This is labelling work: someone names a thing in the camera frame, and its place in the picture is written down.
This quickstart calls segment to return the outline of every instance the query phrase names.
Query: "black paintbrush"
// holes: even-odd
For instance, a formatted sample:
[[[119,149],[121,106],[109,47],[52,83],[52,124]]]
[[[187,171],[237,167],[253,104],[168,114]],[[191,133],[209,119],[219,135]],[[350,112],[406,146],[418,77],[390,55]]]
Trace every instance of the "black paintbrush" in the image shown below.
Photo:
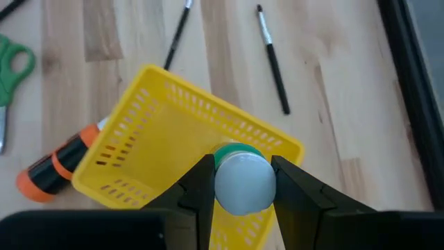
[[[261,24],[262,35],[264,36],[266,52],[270,61],[271,71],[273,72],[273,77],[275,79],[280,103],[282,104],[282,110],[284,111],[285,115],[289,115],[290,106],[287,100],[287,94],[285,93],[284,83],[282,82],[282,77],[280,76],[278,59],[276,58],[275,49],[273,48],[273,41],[271,40],[271,35],[266,27],[264,12],[260,4],[257,5],[257,14],[259,15],[259,22]]]

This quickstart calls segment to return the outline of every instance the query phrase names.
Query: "yellow plastic basket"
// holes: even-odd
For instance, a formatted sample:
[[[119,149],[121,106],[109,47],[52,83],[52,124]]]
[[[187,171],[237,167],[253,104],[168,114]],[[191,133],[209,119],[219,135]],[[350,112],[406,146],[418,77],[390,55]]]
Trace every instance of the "yellow plastic basket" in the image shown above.
[[[74,173],[74,187],[110,208],[141,208],[172,186],[206,153],[243,142],[270,160],[299,165],[297,140],[156,67],[126,90]],[[274,208],[235,217],[215,201],[210,249],[260,249]]]

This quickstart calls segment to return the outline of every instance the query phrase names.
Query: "black frame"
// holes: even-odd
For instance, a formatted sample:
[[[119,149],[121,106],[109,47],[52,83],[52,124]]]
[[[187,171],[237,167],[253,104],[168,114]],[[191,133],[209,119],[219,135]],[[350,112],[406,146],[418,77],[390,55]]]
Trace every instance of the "black frame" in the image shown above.
[[[444,209],[444,130],[405,0],[378,0],[425,179]]]

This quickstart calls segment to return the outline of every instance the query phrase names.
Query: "wood grain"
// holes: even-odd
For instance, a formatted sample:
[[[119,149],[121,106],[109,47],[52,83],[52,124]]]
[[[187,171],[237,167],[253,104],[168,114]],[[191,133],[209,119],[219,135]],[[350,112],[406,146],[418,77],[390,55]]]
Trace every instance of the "wood grain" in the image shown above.
[[[301,167],[333,188],[380,210],[431,210],[375,1],[261,2],[289,116],[256,4],[195,1],[171,71],[298,138],[306,148]],[[0,25],[39,58],[10,107],[0,216],[42,207],[16,191],[14,177],[106,116],[141,65],[163,65],[182,8],[175,0],[34,0]],[[73,189],[43,207],[101,208]],[[266,248],[284,248],[277,226]]]
[[[87,62],[123,58],[112,1],[84,0],[83,27]]]

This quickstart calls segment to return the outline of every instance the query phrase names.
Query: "orange cap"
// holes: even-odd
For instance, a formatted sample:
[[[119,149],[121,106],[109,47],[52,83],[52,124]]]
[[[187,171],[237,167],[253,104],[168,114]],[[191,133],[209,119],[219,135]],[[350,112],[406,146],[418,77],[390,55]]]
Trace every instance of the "orange cap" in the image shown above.
[[[43,192],[32,182],[27,169],[20,172],[15,180],[15,185],[19,191],[30,200],[45,203],[54,198],[54,195]]]

